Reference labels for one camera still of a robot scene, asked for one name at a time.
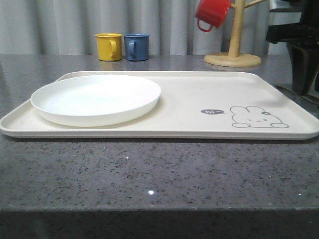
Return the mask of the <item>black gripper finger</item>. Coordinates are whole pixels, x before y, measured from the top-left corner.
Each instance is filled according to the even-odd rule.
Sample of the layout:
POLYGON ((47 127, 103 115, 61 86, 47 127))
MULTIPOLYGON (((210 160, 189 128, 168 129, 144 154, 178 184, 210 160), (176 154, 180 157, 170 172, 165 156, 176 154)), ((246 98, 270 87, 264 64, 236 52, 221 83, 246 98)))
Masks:
POLYGON ((319 45, 289 42, 289 56, 292 66, 292 90, 306 95, 313 83, 319 92, 319 45))

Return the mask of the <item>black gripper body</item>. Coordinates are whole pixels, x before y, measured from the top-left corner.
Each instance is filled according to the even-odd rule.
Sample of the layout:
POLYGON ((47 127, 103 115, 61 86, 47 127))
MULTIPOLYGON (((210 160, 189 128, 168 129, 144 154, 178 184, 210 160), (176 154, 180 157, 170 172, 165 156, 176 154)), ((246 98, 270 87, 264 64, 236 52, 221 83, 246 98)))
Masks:
POLYGON ((305 49, 319 48, 319 2, 317 0, 271 0, 269 12, 275 18, 266 40, 305 49))

